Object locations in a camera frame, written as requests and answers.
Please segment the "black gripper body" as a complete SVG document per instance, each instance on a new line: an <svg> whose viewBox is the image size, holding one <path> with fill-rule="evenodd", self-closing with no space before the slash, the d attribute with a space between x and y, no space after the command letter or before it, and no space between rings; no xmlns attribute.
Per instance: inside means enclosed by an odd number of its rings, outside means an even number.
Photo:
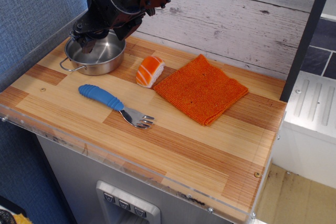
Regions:
<svg viewBox="0 0 336 224"><path fill-rule="evenodd" d="M87 0L88 10L73 25L75 34L92 34L96 40L128 22L142 22L140 0Z"/></svg>

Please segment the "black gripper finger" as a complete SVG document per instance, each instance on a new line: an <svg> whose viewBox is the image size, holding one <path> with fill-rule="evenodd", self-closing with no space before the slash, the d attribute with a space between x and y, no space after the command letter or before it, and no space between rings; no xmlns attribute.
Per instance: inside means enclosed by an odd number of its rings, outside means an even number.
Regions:
<svg viewBox="0 0 336 224"><path fill-rule="evenodd" d="M74 32L70 33L70 37L75 45L80 47L83 54L89 54L92 52L96 39L93 38L92 34L75 34Z"/></svg>
<svg viewBox="0 0 336 224"><path fill-rule="evenodd" d="M128 22L122 27L114 28L114 32L119 40L125 40L133 34L141 24L142 22Z"/></svg>

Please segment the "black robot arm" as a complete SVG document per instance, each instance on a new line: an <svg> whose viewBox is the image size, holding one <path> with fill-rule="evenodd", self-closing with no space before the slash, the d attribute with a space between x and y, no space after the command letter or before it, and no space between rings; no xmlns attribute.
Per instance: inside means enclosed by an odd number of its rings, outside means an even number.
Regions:
<svg viewBox="0 0 336 224"><path fill-rule="evenodd" d="M84 54L91 53L96 41L113 30L125 40L142 24L145 15L165 8L171 0L87 0L88 10L75 22L70 33Z"/></svg>

